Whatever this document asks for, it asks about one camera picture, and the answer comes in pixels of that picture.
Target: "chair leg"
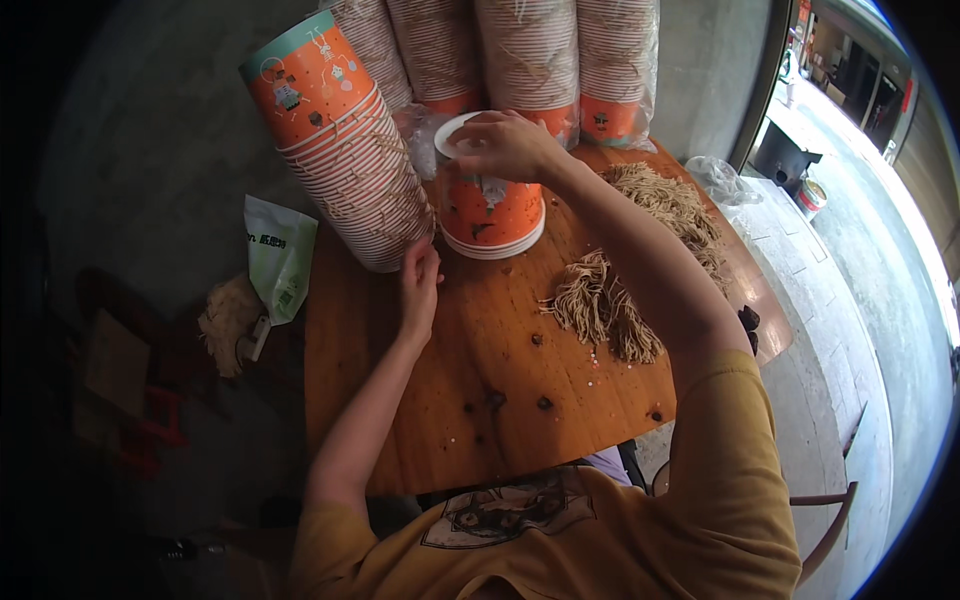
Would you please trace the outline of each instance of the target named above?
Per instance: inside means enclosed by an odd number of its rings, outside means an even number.
[[[836,504],[838,501],[843,502],[840,505],[840,512],[837,513],[837,516],[833,519],[833,522],[827,528],[827,532],[820,539],[820,543],[817,544],[817,547],[813,549],[813,552],[810,553],[806,560],[804,561],[804,568],[800,572],[800,580],[797,582],[797,587],[799,587],[804,581],[810,578],[810,575],[813,575],[813,572],[823,564],[827,559],[827,555],[830,553],[830,550],[833,549],[833,545],[840,538],[840,532],[843,531],[843,526],[847,522],[847,515],[850,514],[850,507],[853,504],[853,497],[856,496],[856,486],[857,482],[851,481],[847,486],[847,493],[841,494],[839,497],[841,500],[836,500],[836,495],[830,496],[820,496],[824,498],[825,501],[821,502],[820,505],[827,504]],[[817,496],[806,496],[804,500],[810,500],[816,498]],[[800,504],[797,506],[817,506],[813,502],[808,504]]]

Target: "person's right hand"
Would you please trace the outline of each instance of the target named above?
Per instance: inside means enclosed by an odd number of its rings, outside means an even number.
[[[447,142],[456,145],[464,140],[471,147],[468,156],[455,158],[446,166],[456,174],[545,183],[557,169],[575,160],[550,135],[543,121],[533,123],[514,110],[482,112],[452,133]]]

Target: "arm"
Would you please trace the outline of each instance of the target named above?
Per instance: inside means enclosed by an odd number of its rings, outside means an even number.
[[[396,408],[437,310],[440,257],[422,237],[403,256],[400,286],[403,322],[396,340],[324,439],[307,473],[303,505],[321,501],[348,505],[367,520],[365,490]]]
[[[542,124],[510,110],[486,112],[450,138],[461,140],[484,145],[451,168],[543,183],[573,209],[670,353],[677,398],[684,395],[686,374],[705,356],[727,348],[752,353],[736,313],[684,243],[564,151]]]

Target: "wood knot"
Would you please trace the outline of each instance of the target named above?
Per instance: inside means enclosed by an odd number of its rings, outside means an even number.
[[[507,403],[507,397],[503,392],[498,392],[493,390],[487,394],[487,405],[490,406],[490,409],[494,412],[500,410],[500,407]]]

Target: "table surface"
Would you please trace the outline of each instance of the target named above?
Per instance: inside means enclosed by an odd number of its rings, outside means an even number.
[[[664,177],[689,174],[663,148],[652,154],[581,145],[573,153],[595,171],[646,161]],[[433,183],[425,185],[436,199]],[[609,349],[581,345],[540,313],[564,266],[597,247],[572,212],[544,190],[546,231],[528,252],[482,261],[452,251],[438,236],[446,281],[433,338],[396,413],[368,494],[422,493],[489,483],[552,467],[619,444],[674,419],[676,397],[666,354],[656,364],[627,364]],[[733,306],[760,315],[761,366],[784,351],[793,333],[773,291],[730,224],[700,190],[723,230]],[[343,406],[393,341],[399,321],[396,274],[366,271],[328,227],[314,250],[307,297],[306,433],[315,451]],[[540,345],[532,342],[534,335]],[[489,400],[506,402],[493,410]],[[552,408],[537,402],[547,397]]]

